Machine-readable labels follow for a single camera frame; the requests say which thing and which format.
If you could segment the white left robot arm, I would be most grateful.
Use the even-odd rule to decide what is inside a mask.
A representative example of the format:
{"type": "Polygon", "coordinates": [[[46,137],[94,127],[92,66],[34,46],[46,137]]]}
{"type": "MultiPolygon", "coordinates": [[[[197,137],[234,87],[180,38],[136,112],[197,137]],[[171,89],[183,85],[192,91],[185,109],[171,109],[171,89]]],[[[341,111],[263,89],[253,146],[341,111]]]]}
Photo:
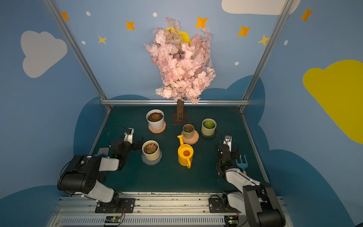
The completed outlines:
{"type": "Polygon", "coordinates": [[[75,155],[59,175],[58,190],[96,200],[95,213],[132,213],[132,208],[124,205],[119,193],[105,186],[102,179],[105,172],[122,170],[130,151],[141,149],[142,142],[142,137],[132,143],[120,139],[118,144],[111,146],[116,152],[111,157],[75,155]]]}

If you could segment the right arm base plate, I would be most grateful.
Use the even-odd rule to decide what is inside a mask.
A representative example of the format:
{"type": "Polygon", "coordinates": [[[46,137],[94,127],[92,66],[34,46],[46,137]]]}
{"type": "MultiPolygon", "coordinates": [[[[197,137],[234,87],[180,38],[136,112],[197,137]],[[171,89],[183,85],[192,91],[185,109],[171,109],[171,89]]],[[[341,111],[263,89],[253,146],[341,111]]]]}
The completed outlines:
{"type": "Polygon", "coordinates": [[[225,197],[213,195],[209,197],[210,213],[238,213],[239,211],[231,207],[225,197]]]}

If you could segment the yellow watering can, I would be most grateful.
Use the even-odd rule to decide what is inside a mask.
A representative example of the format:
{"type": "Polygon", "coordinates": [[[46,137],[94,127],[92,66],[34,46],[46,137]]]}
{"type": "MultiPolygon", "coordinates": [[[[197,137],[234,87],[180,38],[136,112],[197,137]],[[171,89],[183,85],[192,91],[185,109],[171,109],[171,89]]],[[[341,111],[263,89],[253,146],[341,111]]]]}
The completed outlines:
{"type": "Polygon", "coordinates": [[[178,162],[182,166],[186,166],[188,169],[192,167],[192,160],[194,150],[191,145],[183,142],[183,135],[178,135],[180,146],[178,148],[178,162]]]}

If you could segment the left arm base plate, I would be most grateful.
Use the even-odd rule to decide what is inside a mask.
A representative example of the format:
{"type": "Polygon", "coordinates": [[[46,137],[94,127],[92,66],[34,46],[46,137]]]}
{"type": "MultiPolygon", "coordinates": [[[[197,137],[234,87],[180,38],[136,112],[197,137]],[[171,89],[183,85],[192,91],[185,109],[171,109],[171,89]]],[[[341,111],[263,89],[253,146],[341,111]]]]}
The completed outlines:
{"type": "Polygon", "coordinates": [[[98,202],[95,213],[133,213],[135,201],[135,198],[119,198],[109,203],[98,202]]]}

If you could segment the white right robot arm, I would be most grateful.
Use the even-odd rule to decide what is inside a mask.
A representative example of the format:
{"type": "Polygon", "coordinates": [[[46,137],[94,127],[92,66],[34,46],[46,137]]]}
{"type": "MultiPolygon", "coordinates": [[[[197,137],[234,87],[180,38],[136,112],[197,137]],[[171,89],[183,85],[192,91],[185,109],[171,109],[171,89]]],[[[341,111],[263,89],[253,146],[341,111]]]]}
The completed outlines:
{"type": "Polygon", "coordinates": [[[226,194],[229,207],[245,215],[251,227],[284,227],[286,219],[271,184],[253,180],[233,164],[239,157],[238,148],[233,151],[219,144],[216,153],[218,174],[238,190],[226,194]]]}

